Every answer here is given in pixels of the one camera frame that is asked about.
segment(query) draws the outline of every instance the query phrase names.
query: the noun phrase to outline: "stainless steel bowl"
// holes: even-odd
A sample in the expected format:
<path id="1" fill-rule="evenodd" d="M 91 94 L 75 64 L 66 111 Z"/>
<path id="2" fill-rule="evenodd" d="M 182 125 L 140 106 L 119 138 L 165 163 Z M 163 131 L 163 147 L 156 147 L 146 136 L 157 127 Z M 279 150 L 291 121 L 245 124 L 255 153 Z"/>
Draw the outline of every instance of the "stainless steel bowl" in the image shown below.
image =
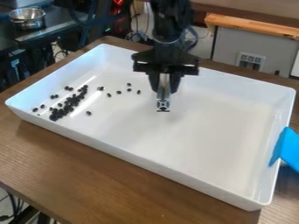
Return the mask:
<path id="1" fill-rule="evenodd" d="M 45 26 L 45 12 L 36 7 L 13 10 L 10 21 L 22 31 L 40 29 Z"/>

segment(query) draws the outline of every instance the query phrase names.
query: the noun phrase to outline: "blue cloth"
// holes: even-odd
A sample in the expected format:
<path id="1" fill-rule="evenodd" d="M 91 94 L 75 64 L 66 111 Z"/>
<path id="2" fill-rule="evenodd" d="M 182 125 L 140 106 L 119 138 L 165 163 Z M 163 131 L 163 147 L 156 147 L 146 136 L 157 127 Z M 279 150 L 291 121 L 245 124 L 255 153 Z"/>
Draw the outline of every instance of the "blue cloth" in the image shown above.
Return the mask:
<path id="1" fill-rule="evenodd" d="M 289 127 L 280 134 L 269 165 L 273 165 L 278 158 L 299 172 L 299 135 Z"/>

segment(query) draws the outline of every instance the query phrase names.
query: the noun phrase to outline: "plastic tray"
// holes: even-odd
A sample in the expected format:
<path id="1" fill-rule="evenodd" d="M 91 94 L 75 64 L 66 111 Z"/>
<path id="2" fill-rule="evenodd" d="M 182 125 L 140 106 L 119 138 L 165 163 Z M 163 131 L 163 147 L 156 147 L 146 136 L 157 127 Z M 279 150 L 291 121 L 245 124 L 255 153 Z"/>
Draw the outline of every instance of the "plastic tray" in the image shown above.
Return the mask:
<path id="1" fill-rule="evenodd" d="M 132 53 L 99 45 L 6 105 L 27 122 L 247 211 L 268 205 L 280 164 L 268 167 L 268 161 L 289 124 L 295 90 L 200 68 L 199 76 L 184 77 L 171 98 L 171 112 L 157 113 L 147 75 L 132 72 Z M 83 85 L 89 91 L 79 107 L 50 121 L 48 109 Z M 51 100 L 53 94 L 59 99 Z M 45 109 L 33 113 L 40 104 Z"/>

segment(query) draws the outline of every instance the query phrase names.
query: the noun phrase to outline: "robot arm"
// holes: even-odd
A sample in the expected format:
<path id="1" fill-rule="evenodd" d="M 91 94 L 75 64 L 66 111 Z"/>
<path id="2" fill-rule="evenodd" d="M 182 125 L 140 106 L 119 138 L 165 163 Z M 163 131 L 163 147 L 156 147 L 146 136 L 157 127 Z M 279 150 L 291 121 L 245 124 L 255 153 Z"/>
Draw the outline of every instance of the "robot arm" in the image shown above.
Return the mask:
<path id="1" fill-rule="evenodd" d="M 184 75 L 198 75 L 199 58 L 184 50 L 184 31 L 193 20 L 189 0 L 150 0 L 154 12 L 155 46 L 132 55 L 134 71 L 149 76 L 157 92 L 157 111 L 170 111 L 170 95 L 177 92 Z"/>

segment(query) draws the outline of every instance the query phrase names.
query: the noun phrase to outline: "floor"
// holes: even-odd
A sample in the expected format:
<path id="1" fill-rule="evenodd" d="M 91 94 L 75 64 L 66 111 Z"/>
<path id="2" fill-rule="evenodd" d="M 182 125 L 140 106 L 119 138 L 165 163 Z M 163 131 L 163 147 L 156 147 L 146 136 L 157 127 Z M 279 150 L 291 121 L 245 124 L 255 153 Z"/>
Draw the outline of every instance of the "floor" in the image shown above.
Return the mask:
<path id="1" fill-rule="evenodd" d="M 132 29 L 136 32 L 136 27 L 138 24 L 138 32 L 144 35 L 144 33 L 146 32 L 147 21 L 149 18 L 149 29 L 146 35 L 152 38 L 151 31 L 153 28 L 153 22 L 152 22 L 153 16 L 151 11 L 148 10 L 148 8 L 149 7 L 144 7 L 145 13 L 135 17 L 132 20 Z M 199 40 L 198 40 L 198 44 L 193 49 L 190 50 L 190 53 L 199 56 L 202 59 L 210 58 L 210 53 L 212 49 L 212 34 L 206 28 L 193 26 L 193 29 L 197 32 L 199 36 Z M 188 33 L 186 37 L 190 40 L 194 40 L 194 37 L 190 33 Z M 61 49 L 56 45 L 56 43 L 53 43 L 52 45 L 53 45 L 53 51 L 55 54 L 56 61 L 64 59 L 66 55 L 63 52 L 61 52 Z M 7 192 L 0 188 L 0 216 L 2 215 L 12 215 L 12 211 L 11 211 L 10 199 L 8 198 Z M 1 223 L 7 224 L 10 221 L 11 219 L 7 221 L 3 221 Z"/>

